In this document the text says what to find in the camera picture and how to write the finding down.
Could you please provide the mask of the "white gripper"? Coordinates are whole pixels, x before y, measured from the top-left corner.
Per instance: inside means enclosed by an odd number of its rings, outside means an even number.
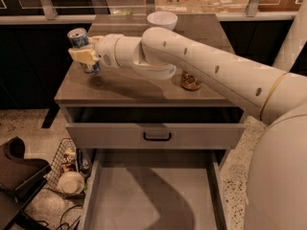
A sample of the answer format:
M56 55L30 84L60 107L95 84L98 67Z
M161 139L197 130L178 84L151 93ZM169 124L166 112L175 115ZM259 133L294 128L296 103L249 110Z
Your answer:
M88 38L88 42L95 46L95 51L93 49L78 49L70 48L68 53L70 57L86 65L94 65L96 62L103 67L108 68L119 68L120 65L116 60L115 50L118 40L123 37L122 34L108 34L105 36L95 35Z

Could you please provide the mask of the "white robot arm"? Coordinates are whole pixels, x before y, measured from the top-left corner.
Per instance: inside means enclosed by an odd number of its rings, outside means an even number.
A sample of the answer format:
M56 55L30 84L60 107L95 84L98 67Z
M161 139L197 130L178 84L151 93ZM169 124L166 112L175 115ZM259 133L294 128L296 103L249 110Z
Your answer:
M161 27L141 36L68 34L84 65L131 68L166 80L179 67L268 128L251 157L244 230L307 230L307 78L199 43Z

